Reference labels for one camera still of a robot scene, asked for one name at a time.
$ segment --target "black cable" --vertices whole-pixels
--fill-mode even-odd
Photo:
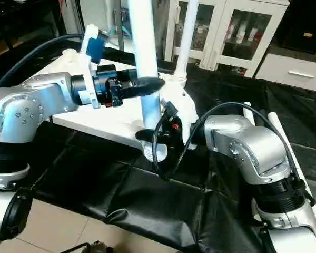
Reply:
[[[157,142],[158,142],[158,135],[159,130],[161,126],[163,125],[163,121],[167,120],[169,117],[169,114],[167,113],[167,110],[164,112],[163,116],[158,121],[156,128],[154,129],[153,136],[152,136],[152,157],[153,157],[153,165],[156,173],[164,180],[168,180],[168,177],[165,175],[165,173],[160,169],[158,165],[158,158],[157,158]]]
[[[37,48],[31,50],[26,56],[24,56],[20,61],[18,61],[1,79],[0,79],[0,87],[4,87],[5,83],[7,82],[7,79],[12,76],[20,67],[22,67],[27,61],[29,61],[31,58],[33,58],[37,53],[40,51],[46,49],[47,47],[59,42],[66,40],[68,38],[83,38],[82,34],[66,34],[62,35],[60,37],[53,38]]]
[[[88,244],[87,242],[85,242],[85,243],[80,244],[80,245],[77,245],[77,246],[75,246],[75,247],[73,247],[73,248],[71,248],[71,249],[65,250],[65,251],[63,251],[63,252],[61,252],[61,253],[74,252],[75,250],[81,249],[81,248],[83,248],[83,247],[86,247],[86,248],[88,249],[88,252],[90,252],[90,244]]]
[[[213,107],[212,109],[208,110],[204,115],[202,115],[198,120],[197,122],[195,123],[194,125],[194,128],[192,129],[192,132],[185,144],[185,148],[183,150],[183,152],[181,153],[179,159],[178,159],[178,162],[176,164],[176,166],[174,167],[172,173],[175,173],[177,171],[177,169],[179,168],[179,165],[181,163],[181,161],[183,160],[183,157],[186,153],[186,151],[188,150],[189,148],[189,145],[192,141],[192,138],[193,136],[195,135],[196,131],[198,130],[198,128],[204,123],[204,121],[207,119],[207,117],[212,114],[213,112],[217,111],[218,109],[221,109],[221,108],[225,108],[225,107],[228,107],[228,106],[239,106],[239,107],[242,107],[242,108],[246,108],[250,111],[252,111],[253,113],[255,113],[257,116],[259,116],[268,126],[269,128],[281,139],[281,141],[283,142],[284,144],[284,147],[285,147],[285,150],[286,150],[286,153],[287,153],[287,157],[288,157],[288,162],[289,162],[289,165],[290,165],[290,168],[291,168],[291,171],[294,173],[295,177],[297,180],[300,179],[299,177],[299,174],[297,172],[297,168],[295,166],[295,163],[294,163],[294,159],[293,159],[293,156],[292,154],[290,153],[289,151],[289,147],[287,145],[287,143],[285,142],[284,138],[282,137],[281,133],[276,129],[276,127],[265,117],[263,116],[260,112],[258,112],[256,109],[254,109],[253,107],[249,106],[249,105],[246,105],[246,104],[243,104],[243,103],[239,103],[239,102],[226,102],[226,103],[222,103],[222,104],[219,104],[215,107]]]

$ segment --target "bottle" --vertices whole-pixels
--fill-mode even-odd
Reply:
[[[194,39],[194,49],[203,50],[206,41],[206,27],[205,25],[199,25],[196,29],[195,39]]]
[[[247,23],[246,22],[243,22],[240,27],[239,27],[239,30],[238,30],[238,33],[236,34],[236,43],[237,44],[241,44],[242,41],[243,41],[243,38],[246,34],[246,28],[247,28]]]
[[[245,35],[246,35],[246,29],[249,23],[249,20],[251,19],[251,13],[247,14],[246,19],[241,23],[239,30],[236,34],[236,43],[241,44]]]
[[[229,41],[231,39],[235,30],[235,27],[239,23],[239,19],[240,17],[237,17],[237,18],[233,18],[230,21],[230,25],[228,26],[227,33],[226,33],[226,41]]]
[[[259,29],[257,27],[253,27],[251,29],[251,32],[249,33],[249,36],[248,36],[248,39],[247,39],[249,42],[252,42],[254,40],[255,34],[258,32],[258,30]]]

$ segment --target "black cloth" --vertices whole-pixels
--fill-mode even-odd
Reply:
[[[49,52],[61,54],[54,48]],[[42,54],[43,64],[49,52]],[[133,55],[111,49],[105,58],[134,64]],[[37,59],[14,83],[37,71],[33,63]],[[159,66],[163,72],[173,70],[169,63]],[[316,181],[316,92],[193,66],[187,73],[186,90],[199,115],[226,101],[250,101],[264,113],[278,113],[305,175]],[[249,220],[248,186],[230,159],[205,147],[189,151],[166,182],[139,150],[48,122],[39,127],[33,145],[26,185],[38,179],[39,199],[183,252],[262,251],[259,228]],[[170,168],[174,159],[170,152],[164,167]]]

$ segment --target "glass cabinet door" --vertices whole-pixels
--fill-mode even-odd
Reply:
[[[222,55],[251,60],[271,15],[235,9],[222,46]]]
[[[251,0],[227,0],[208,69],[252,77],[285,6]]]
[[[165,60],[175,61],[179,54],[180,43],[184,29],[184,23],[187,11],[187,0],[171,0],[170,5],[175,3],[175,22],[168,26],[174,26],[174,29],[167,31]],[[190,61],[196,61],[200,66],[204,65],[206,60],[206,51],[211,51],[215,34],[218,29],[218,23],[223,12],[225,0],[200,0],[190,50]]]
[[[174,46],[179,47],[181,43],[181,37],[184,31],[184,23],[186,18],[187,2],[179,2],[180,14],[179,22],[176,25],[174,33]],[[205,41],[209,32],[210,22],[213,14],[214,6],[199,4],[195,26],[193,31],[193,38],[191,49],[203,51],[205,47]]]

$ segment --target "cabinet handle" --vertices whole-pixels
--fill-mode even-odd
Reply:
[[[179,16],[180,16],[180,6],[177,7],[177,15],[175,16],[175,23],[178,25],[179,23]]]
[[[289,70],[288,73],[291,74],[291,75],[298,75],[298,76],[307,77],[307,78],[314,78],[313,75],[301,73],[301,72],[294,71],[294,70]]]

